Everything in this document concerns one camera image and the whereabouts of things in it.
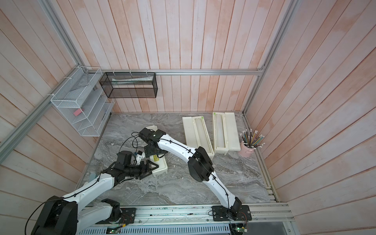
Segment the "cream dispenser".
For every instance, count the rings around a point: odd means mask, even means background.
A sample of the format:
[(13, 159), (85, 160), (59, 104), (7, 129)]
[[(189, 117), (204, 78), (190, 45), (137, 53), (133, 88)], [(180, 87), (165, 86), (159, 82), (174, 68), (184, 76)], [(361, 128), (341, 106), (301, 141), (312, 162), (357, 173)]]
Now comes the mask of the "cream dispenser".
[(204, 117), (182, 117), (182, 121), (186, 145), (193, 148), (198, 148), (200, 146), (203, 147), (206, 150), (209, 158), (212, 160), (214, 158), (214, 150)]
[[(222, 119), (223, 119), (223, 129), (224, 129), (224, 138), (225, 138), (224, 148), (217, 148), (216, 121), (215, 121), (216, 114), (221, 114)], [(235, 113), (213, 112), (212, 122), (213, 122), (214, 152), (218, 154), (226, 155), (228, 151), (240, 151), (240, 140), (239, 140), (239, 135), (238, 135), (238, 128), (237, 128)]]
[[(157, 130), (157, 126), (155, 126), (155, 125), (154, 126), (149, 126), (147, 128), (148, 129), (152, 129), (154, 131)], [(152, 162), (154, 162), (154, 163), (156, 163), (156, 164), (159, 165), (158, 169), (152, 171), (152, 174), (154, 176), (161, 175), (163, 173), (167, 173), (168, 166), (167, 166), (165, 157), (157, 157), (156, 155), (154, 155), (154, 156), (150, 156), (148, 158), (149, 158), (150, 161), (152, 161)]]

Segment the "plastic wrap roll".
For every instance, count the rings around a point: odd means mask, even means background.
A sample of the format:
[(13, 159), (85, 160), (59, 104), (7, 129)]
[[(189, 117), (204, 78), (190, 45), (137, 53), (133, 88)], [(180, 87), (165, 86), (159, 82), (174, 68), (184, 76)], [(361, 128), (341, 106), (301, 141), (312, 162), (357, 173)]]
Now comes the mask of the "plastic wrap roll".
[(203, 147), (207, 154), (210, 155), (212, 153), (211, 151), (211, 143), (210, 139), (208, 138), (208, 135), (206, 133), (207, 129), (205, 126), (205, 120), (203, 116), (195, 117), (194, 122), (197, 128), (198, 138), (200, 141), (200, 146)]
[(225, 147), (223, 119), (221, 114), (215, 115), (217, 148)]

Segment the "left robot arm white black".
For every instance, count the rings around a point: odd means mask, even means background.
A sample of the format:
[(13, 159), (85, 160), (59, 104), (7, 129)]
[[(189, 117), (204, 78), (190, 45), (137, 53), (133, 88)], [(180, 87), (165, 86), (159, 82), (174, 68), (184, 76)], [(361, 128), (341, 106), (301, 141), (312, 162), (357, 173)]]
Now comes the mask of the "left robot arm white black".
[(85, 186), (63, 197), (53, 196), (42, 203), (41, 212), (32, 229), (33, 235), (75, 235), (100, 222), (124, 222), (120, 204), (112, 199), (104, 199), (96, 206), (87, 208), (99, 195), (118, 184), (132, 179), (144, 179), (159, 168), (159, 165), (144, 160), (144, 153), (137, 155), (121, 151), (117, 160), (104, 169), (97, 178)]

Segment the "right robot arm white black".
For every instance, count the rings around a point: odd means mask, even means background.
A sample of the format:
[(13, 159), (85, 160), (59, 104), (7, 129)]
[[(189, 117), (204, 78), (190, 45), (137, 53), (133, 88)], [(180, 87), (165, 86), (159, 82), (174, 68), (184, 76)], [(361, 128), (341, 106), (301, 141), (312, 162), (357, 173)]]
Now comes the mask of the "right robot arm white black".
[(162, 130), (152, 131), (147, 128), (139, 133), (139, 137), (147, 143), (147, 146), (167, 151), (187, 163), (191, 177), (204, 183), (219, 199), (225, 212), (232, 220), (238, 218), (242, 202), (232, 194), (218, 178), (212, 161), (203, 147), (189, 147)]

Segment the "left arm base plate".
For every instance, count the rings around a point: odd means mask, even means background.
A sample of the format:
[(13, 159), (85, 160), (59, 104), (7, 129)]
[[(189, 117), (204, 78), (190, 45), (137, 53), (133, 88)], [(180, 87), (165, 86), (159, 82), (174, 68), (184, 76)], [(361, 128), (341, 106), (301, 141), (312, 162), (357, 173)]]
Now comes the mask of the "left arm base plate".
[(136, 208), (121, 208), (120, 215), (97, 222), (97, 224), (133, 224), (135, 222)]

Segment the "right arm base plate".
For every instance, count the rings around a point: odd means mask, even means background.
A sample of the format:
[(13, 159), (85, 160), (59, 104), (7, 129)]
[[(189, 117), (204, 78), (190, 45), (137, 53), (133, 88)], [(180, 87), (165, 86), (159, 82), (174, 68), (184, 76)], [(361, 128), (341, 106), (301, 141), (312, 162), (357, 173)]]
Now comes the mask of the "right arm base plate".
[(212, 206), (212, 218), (214, 221), (251, 221), (251, 211), (248, 205), (242, 205), (237, 212), (231, 212), (223, 206)]

